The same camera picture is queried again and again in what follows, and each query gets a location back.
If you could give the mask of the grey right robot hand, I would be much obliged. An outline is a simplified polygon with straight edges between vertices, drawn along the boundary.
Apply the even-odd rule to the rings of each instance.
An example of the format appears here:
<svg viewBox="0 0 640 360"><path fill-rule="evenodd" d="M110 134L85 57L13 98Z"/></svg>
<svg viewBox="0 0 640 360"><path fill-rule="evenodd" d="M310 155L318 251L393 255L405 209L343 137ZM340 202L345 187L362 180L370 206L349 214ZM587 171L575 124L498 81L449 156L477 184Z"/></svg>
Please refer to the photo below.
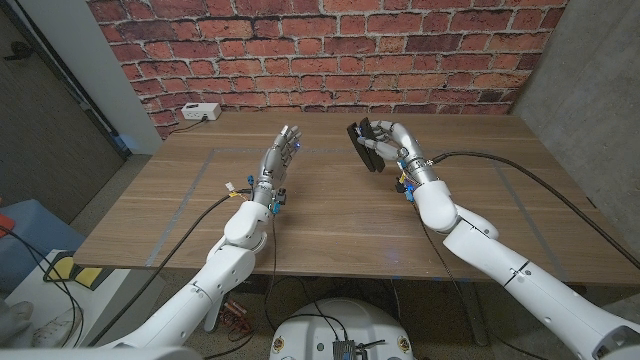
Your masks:
<svg viewBox="0 0 640 360"><path fill-rule="evenodd" d="M418 185L438 179L418 141L398 122L367 118L350 128L352 142L370 172L382 172L385 161L398 162Z"/></svg>

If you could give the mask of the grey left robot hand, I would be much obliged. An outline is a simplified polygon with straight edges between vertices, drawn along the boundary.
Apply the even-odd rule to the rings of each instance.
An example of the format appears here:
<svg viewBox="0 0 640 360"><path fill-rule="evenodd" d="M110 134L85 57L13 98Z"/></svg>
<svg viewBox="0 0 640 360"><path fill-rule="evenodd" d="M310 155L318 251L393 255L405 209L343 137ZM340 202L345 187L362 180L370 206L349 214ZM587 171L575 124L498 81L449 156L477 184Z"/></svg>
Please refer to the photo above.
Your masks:
<svg viewBox="0 0 640 360"><path fill-rule="evenodd" d="M285 125L267 149L259 165L252 201L269 206L275 192L283 185L289 164L298 151L301 131Z"/></svg>

